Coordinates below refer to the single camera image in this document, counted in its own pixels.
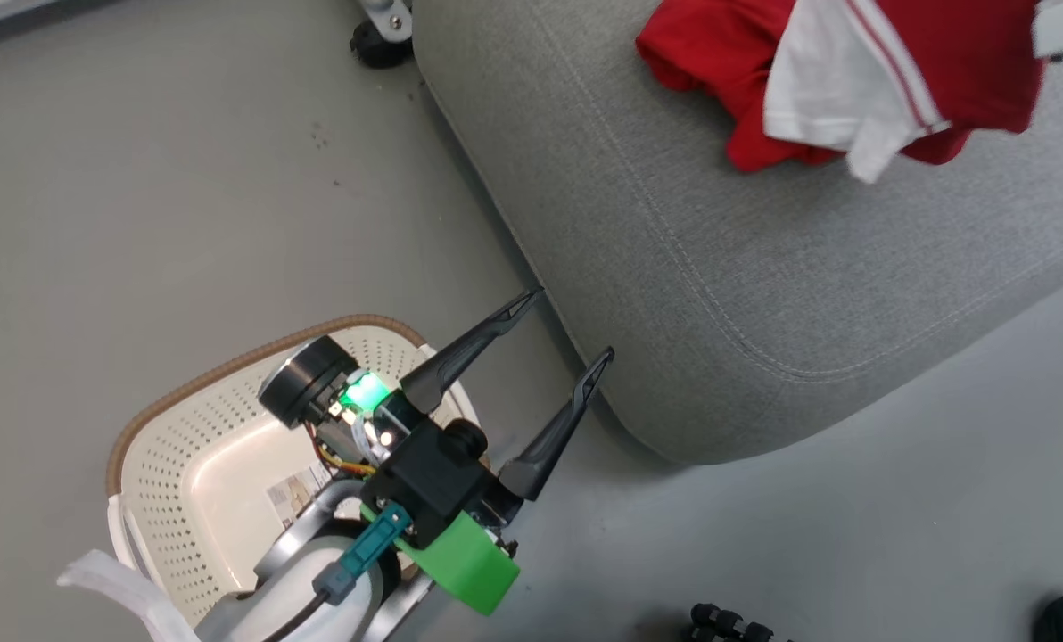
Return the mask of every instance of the perforated basket wall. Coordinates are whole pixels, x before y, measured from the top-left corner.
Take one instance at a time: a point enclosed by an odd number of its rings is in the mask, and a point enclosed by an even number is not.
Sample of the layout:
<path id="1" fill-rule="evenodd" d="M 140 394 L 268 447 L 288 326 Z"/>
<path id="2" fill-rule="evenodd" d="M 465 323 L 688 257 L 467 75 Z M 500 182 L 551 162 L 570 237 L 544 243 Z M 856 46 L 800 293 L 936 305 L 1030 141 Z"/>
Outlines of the perforated basket wall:
<path id="1" fill-rule="evenodd" d="M 328 334 L 357 362 L 381 375 L 389 386 L 396 386 L 398 379 L 424 361 L 431 350 L 426 345 L 422 349 L 420 337 L 411 330 L 396 322 L 377 322 L 347 326 L 343 318 L 330 328 L 343 326 Z M 220 479 L 209 478 L 206 473 L 202 478 L 192 478 L 195 475 L 188 474 L 189 468 L 204 458 L 207 449 L 219 449 L 224 459 L 234 456 L 236 430 L 242 426 L 258 426 L 263 416 L 272 420 L 257 403 L 258 386 L 288 357 L 292 347 L 300 344 L 304 335 L 324 334 L 314 334 L 314 331 L 287 337 L 277 352 L 267 350 L 274 344 L 259 349 L 255 352 L 270 354 L 254 360 L 248 358 L 251 355 L 239 357 L 204 375 L 205 381 L 201 377 L 180 389 L 181 393 L 176 390 L 173 398 L 165 398 L 156 407 L 150 407 L 136 418 L 117 443 L 113 464 L 108 467 L 108 494 L 119 496 L 124 525 L 123 533 L 115 533 L 117 528 L 113 524 L 117 554 L 124 547 L 130 550 L 136 565 L 146 567 L 145 572 L 168 592 L 192 625 L 223 593 L 241 590 L 242 585 L 253 578 L 242 577 L 240 569 L 224 563 L 223 548 L 241 543 L 217 540 L 210 533 L 202 531 L 204 524 L 210 524 L 210 517 L 207 512 L 197 516 L 193 496 L 189 496 L 200 492 L 204 485 L 220 484 Z M 477 420 L 467 395 L 458 387 L 445 395 L 435 415 L 440 425 L 454 418 Z M 242 428 L 241 433 L 249 434 L 250 429 L 253 428 Z M 310 449 L 304 451 L 305 457 L 313 458 Z M 234 470 L 225 467 L 224 459 L 218 470 Z M 283 464 L 282 457 L 275 455 L 274 459 L 277 467 Z M 235 474 L 250 473 L 235 471 Z M 217 506 L 205 508 L 217 514 Z M 274 520 L 274 516 L 259 514 L 258 520 Z"/>

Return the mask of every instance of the green block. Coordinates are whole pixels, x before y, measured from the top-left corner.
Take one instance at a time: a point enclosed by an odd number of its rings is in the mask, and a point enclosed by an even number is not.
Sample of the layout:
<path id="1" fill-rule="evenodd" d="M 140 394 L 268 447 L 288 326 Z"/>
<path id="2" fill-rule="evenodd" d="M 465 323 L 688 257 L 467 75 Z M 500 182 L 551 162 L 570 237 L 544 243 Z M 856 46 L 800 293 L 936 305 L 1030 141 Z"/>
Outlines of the green block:
<path id="1" fill-rule="evenodd" d="M 376 512 L 365 505 L 361 514 L 376 519 Z M 492 544 L 485 529 L 467 512 L 457 516 L 424 551 L 412 548 L 404 540 L 395 543 L 443 590 L 486 616 L 495 610 L 520 574 L 519 565 Z"/>

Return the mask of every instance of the red stripe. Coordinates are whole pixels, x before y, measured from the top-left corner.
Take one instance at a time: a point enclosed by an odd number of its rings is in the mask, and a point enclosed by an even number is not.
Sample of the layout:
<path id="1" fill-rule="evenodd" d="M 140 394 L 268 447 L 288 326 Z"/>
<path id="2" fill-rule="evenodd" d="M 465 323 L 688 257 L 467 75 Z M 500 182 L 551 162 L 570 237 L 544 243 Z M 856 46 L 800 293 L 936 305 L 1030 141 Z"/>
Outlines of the red stripe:
<path id="1" fill-rule="evenodd" d="M 865 32 L 868 33 L 868 37 L 873 39 L 873 44 L 877 45 L 877 49 L 884 53 L 884 57 L 891 66 L 892 70 L 895 72 L 895 78 L 899 81 L 899 88 L 904 91 L 904 99 L 908 104 L 908 108 L 911 111 L 911 115 L 916 119 L 916 124 L 918 124 L 924 130 L 927 129 L 927 119 L 919 114 L 919 108 L 916 106 L 916 102 L 911 99 L 911 89 L 908 88 L 908 80 L 904 77 L 899 66 L 895 64 L 895 57 L 892 56 L 892 52 L 884 46 L 884 41 L 879 39 L 877 32 L 873 29 L 873 24 L 868 24 L 868 20 L 865 19 L 865 14 L 861 12 L 861 7 L 858 7 L 857 0 L 848 0 L 849 9 L 853 9 L 853 14 L 857 17 L 859 23 L 865 28 Z"/>

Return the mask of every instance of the white stripe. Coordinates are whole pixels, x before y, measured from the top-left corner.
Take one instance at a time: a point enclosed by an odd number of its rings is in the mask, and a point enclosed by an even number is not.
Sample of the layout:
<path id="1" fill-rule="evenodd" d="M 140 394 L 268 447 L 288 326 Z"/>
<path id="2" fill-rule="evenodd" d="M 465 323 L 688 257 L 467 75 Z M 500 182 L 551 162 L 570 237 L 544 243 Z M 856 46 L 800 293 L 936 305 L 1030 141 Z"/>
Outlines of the white stripe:
<path id="1" fill-rule="evenodd" d="M 932 91 L 928 89 L 927 81 L 924 80 L 923 74 L 919 73 L 919 68 L 916 65 L 916 61 L 913 60 L 911 53 L 908 52 L 908 48 L 904 45 L 904 40 L 899 38 L 899 33 L 895 31 L 895 28 L 890 23 L 888 16 L 884 12 L 877 6 L 875 0 L 855 0 L 858 9 L 861 10 L 861 15 L 865 20 L 868 20 L 868 26 L 872 28 L 873 32 L 877 34 L 879 45 L 882 45 L 888 52 L 891 53 L 892 60 L 895 64 L 899 66 L 899 72 L 904 75 L 904 81 L 908 85 L 908 91 L 911 91 L 910 99 L 915 102 L 916 107 L 919 109 L 919 114 L 923 116 L 924 120 L 927 121 L 929 130 L 934 130 L 934 125 L 944 120 L 943 115 L 940 115 L 940 111 L 935 107 L 935 101 L 932 99 Z M 888 63 L 888 56 L 884 53 L 877 50 L 877 44 L 873 41 L 870 37 L 868 32 L 863 30 L 863 26 L 859 24 L 856 20 L 856 16 L 849 7 L 845 7 L 844 11 L 849 12 L 849 19 L 853 24 L 856 26 L 861 34 L 861 39 L 868 44 L 871 52 L 874 56 L 877 56 L 877 61 L 884 66 L 885 70 L 890 73 L 892 82 L 897 84 L 899 88 L 899 77 L 891 69 Z"/>

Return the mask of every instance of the black cable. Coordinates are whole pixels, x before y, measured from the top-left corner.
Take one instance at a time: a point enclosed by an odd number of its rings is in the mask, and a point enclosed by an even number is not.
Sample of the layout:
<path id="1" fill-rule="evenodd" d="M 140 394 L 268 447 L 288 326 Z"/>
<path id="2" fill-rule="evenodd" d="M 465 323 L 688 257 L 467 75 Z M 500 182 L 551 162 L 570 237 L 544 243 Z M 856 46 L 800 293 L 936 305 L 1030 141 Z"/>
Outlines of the black cable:
<path id="1" fill-rule="evenodd" d="M 267 639 L 264 639 L 263 642 L 281 642 L 283 639 L 286 639 L 287 635 L 292 633 L 292 631 L 297 630 L 299 626 L 306 624 L 306 621 L 310 619 L 321 605 L 324 605 L 325 601 L 326 593 L 323 592 L 316 594 L 308 605 L 304 606 L 302 610 L 298 611 L 298 614 L 290 618 L 289 622 L 282 625 L 279 630 L 274 630 L 274 632 Z"/>

